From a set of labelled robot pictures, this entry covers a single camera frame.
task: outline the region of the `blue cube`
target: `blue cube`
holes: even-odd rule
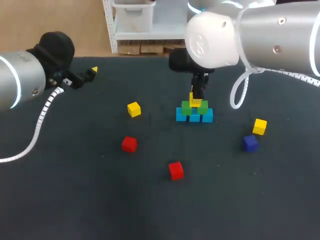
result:
[[[212,123],[214,120],[214,111],[212,108],[208,108],[206,114],[202,115],[202,122],[203,123]]]
[[[186,122],[187,121],[187,116],[182,115],[182,108],[177,107],[175,110],[175,120],[177,122]]]
[[[197,114],[197,109],[192,108],[192,114],[189,117],[190,123],[200,123],[200,114]]]
[[[243,149],[246,152],[254,152],[259,146],[258,140],[255,135],[245,136],[243,138]]]

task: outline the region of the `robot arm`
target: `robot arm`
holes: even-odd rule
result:
[[[242,60],[248,70],[265,68],[320,77],[320,2],[242,8],[226,1],[195,15],[185,44],[201,67],[215,69]]]
[[[75,47],[62,32],[47,32],[34,48],[0,53],[0,111],[31,100],[46,89],[81,88],[93,81],[96,71],[74,74],[69,71]]]

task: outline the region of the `shelf unit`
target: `shelf unit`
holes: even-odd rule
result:
[[[185,38],[188,0],[156,0],[151,32],[124,32],[113,18],[112,0],[102,0],[112,53],[118,53],[117,40],[177,40]]]

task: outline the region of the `toy block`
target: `toy block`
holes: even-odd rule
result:
[[[192,114],[192,108],[189,106],[188,101],[182,101],[182,115],[184,116],[190,116]]]
[[[198,108],[201,106],[202,99],[194,99],[194,95],[192,92],[189,93],[189,105],[190,108]]]
[[[202,115],[202,122],[203,123],[212,123],[214,120],[214,111],[212,108],[208,108],[206,114]]]
[[[133,103],[128,104],[128,112],[132,118],[141,114],[141,108],[139,104],[135,101]]]
[[[197,109],[192,108],[192,114],[189,117],[190,123],[199,123],[200,122],[200,114],[197,114]]]
[[[255,120],[252,133],[263,135],[263,134],[265,134],[266,128],[267,128],[267,121],[257,118]]]
[[[175,120],[177,122],[186,122],[187,121],[187,116],[182,114],[182,108],[177,107],[175,111]]]
[[[127,153],[134,153],[137,149],[137,139],[134,137],[126,136],[122,141],[122,150]]]
[[[204,115],[208,112],[208,101],[202,100],[200,107],[197,108],[197,114]]]
[[[184,169],[182,168],[182,165],[179,161],[169,164],[169,172],[172,181],[183,179],[185,176]]]
[[[255,150],[257,150],[258,146],[259,143],[255,135],[245,136],[243,138],[243,149],[246,152],[254,152]]]

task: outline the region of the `wooden floor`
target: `wooden floor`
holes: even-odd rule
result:
[[[102,0],[0,0],[0,52],[31,48],[50,31],[69,35],[76,56],[115,55]]]

